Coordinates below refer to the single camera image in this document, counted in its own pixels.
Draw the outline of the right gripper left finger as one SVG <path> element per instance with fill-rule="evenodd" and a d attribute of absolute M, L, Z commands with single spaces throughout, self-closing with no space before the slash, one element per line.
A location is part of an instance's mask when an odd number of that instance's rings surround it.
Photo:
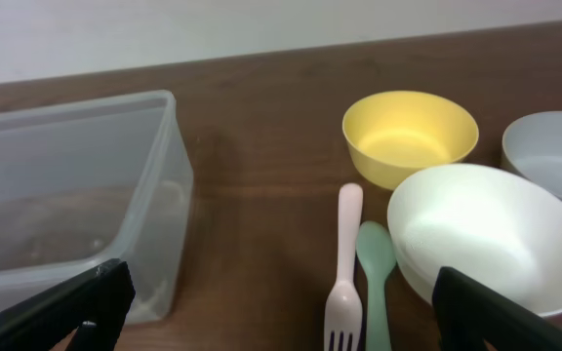
<path fill-rule="evenodd" d="M 136 295 L 128 264 L 109 259 L 0 312 L 0 350 L 114 349 Z"/>

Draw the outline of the yellow plastic bowl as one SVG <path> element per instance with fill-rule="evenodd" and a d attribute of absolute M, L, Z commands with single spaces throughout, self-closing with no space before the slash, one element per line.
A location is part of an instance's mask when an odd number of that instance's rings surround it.
<path fill-rule="evenodd" d="M 465 108 L 417 91 L 363 97 L 345 111 L 341 129 L 357 172 L 388 190 L 423 169 L 462 161 L 480 135 Z"/>

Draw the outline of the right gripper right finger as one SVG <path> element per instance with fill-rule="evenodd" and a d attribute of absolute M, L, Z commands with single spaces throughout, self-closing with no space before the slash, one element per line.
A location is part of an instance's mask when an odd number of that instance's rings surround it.
<path fill-rule="evenodd" d="M 562 351 L 562 330 L 453 267 L 442 267 L 432 306 L 443 351 Z"/>

